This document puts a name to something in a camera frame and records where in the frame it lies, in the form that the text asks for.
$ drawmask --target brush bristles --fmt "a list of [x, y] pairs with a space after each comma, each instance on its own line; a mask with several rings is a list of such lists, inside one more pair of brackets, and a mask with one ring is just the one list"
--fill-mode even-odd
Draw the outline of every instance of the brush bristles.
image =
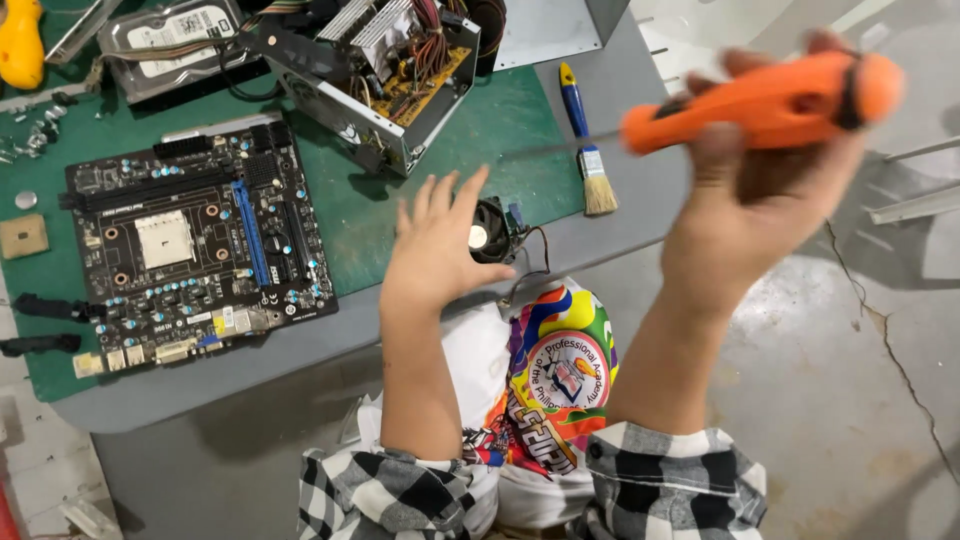
[[616, 194], [606, 175], [588, 176], [584, 180], [585, 215], [603, 215], [616, 210]]

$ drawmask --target blue brush handle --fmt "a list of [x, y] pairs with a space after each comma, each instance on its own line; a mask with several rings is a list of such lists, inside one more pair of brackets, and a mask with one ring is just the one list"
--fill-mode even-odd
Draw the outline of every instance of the blue brush handle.
[[[566, 115], [570, 117], [573, 134], [578, 138], [590, 136], [590, 131], [587, 128], [587, 116], [584, 114], [584, 102], [580, 99], [580, 89], [575, 84], [566, 84], [560, 87], [560, 92], [564, 96]], [[583, 151], [589, 152], [596, 149], [597, 147], [591, 144], [585, 146]]]

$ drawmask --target black and white checkered shirt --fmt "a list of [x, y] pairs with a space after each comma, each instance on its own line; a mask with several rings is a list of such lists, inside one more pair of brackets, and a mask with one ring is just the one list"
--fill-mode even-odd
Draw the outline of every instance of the black and white checkered shirt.
[[[754, 540], [766, 471], [717, 429], [667, 435], [620, 423], [587, 447], [596, 498], [566, 525], [571, 540]], [[379, 450], [303, 455], [299, 540], [468, 539], [473, 506], [462, 460]]]

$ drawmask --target gray table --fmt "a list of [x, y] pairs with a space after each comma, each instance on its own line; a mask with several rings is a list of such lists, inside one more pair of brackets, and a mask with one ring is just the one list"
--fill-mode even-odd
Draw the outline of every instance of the gray table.
[[[577, 74], [589, 126], [600, 132], [619, 124], [638, 103], [666, 96], [650, 51], [629, 10], [607, 47], [564, 59]], [[560, 60], [537, 65], [540, 83], [565, 135], [572, 139], [557, 84]], [[600, 151], [620, 209], [588, 219], [572, 215], [547, 224], [553, 278], [619, 257], [659, 242], [686, 193], [687, 160], [683, 149], [668, 148], [642, 159], [623, 154], [615, 142]], [[517, 260], [519, 274], [530, 262], [540, 268], [542, 244], [537, 235]], [[503, 282], [461, 299], [450, 311], [502, 298]], [[379, 341], [374, 286], [340, 299], [340, 311], [314, 322], [273, 331], [258, 346], [205, 358], [177, 369], [155, 369], [136, 377], [91, 388], [52, 404], [70, 424], [98, 433], [133, 430], [210, 403], [300, 368], [331, 360]]]

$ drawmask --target floor crack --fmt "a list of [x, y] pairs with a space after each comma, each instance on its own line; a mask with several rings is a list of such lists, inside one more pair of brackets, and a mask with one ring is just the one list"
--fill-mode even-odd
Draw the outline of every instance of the floor crack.
[[950, 460], [947, 458], [947, 452], [944, 450], [944, 445], [940, 442], [940, 437], [937, 435], [937, 422], [933, 417], [933, 414], [930, 412], [930, 409], [921, 403], [920, 398], [917, 397], [917, 390], [913, 387], [913, 381], [910, 380], [910, 377], [907, 376], [906, 370], [903, 369], [903, 364], [897, 360], [897, 355], [894, 354], [893, 347], [890, 346], [890, 334], [889, 334], [889, 325], [890, 317], [893, 316], [893, 313], [887, 313], [884, 315], [876, 309], [867, 305], [867, 289], [863, 286], [862, 283], [858, 282], [853, 278], [853, 275], [850, 273], [850, 269], [847, 268], [847, 263], [844, 262], [843, 257], [840, 256], [840, 250], [837, 249], [837, 236], [833, 233], [833, 227], [830, 225], [829, 220], [825, 221], [825, 230], [827, 235], [830, 237], [830, 246], [833, 249], [833, 254], [836, 255], [837, 261], [840, 263], [840, 267], [843, 269], [844, 274], [847, 275], [847, 279], [850, 281], [851, 286], [853, 287], [853, 293], [856, 295], [857, 300], [860, 302], [860, 315], [862, 316], [864, 310], [866, 310], [867, 315], [874, 320], [878, 320], [882, 323], [883, 327], [883, 346], [887, 350], [887, 355], [890, 356], [890, 359], [894, 361], [894, 364], [897, 366], [897, 369], [900, 371], [900, 377], [903, 378], [903, 382], [906, 383], [907, 390], [910, 391], [910, 396], [913, 398], [913, 403], [917, 404], [921, 411], [924, 412], [926, 417], [927, 425], [930, 428], [930, 436], [933, 437], [933, 444], [937, 446], [937, 451], [940, 453], [940, 457], [944, 461], [944, 466], [947, 467], [947, 471], [950, 473], [950, 476], [953, 477], [953, 481], [960, 485], [960, 477], [957, 476], [956, 471], [953, 470], [953, 467], [950, 465]]

